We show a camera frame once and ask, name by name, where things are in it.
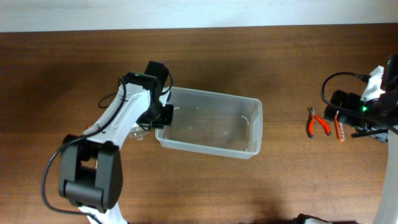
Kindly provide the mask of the clear plastic storage container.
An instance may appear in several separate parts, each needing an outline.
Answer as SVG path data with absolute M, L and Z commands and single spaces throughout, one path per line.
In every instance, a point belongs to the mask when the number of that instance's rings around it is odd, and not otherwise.
M 261 151 L 260 100 L 174 87 L 169 103 L 172 124 L 155 131 L 162 147 L 238 159 Z

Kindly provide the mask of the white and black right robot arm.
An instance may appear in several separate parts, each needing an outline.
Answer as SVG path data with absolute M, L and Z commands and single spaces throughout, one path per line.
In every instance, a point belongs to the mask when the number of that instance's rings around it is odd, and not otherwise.
M 331 99 L 325 96 L 326 84 L 337 76 L 352 76 L 366 83 L 362 95 L 336 90 Z M 382 196 L 374 223 L 397 223 L 397 55 L 390 55 L 384 67 L 370 74 L 338 72 L 330 75 L 321 87 L 326 103 L 325 118 L 339 113 L 342 122 L 353 127 L 352 138 L 370 137 L 387 144 L 387 166 Z

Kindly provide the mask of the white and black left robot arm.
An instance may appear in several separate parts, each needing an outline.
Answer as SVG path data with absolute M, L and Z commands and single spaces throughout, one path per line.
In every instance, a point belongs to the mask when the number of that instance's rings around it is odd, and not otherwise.
M 91 223 L 125 223 L 118 205 L 123 187 L 120 150 L 133 128 L 162 129 L 173 120 L 168 104 L 172 76 L 150 61 L 144 73 L 128 72 L 100 118 L 81 136 L 69 134 L 60 151 L 58 192 Z

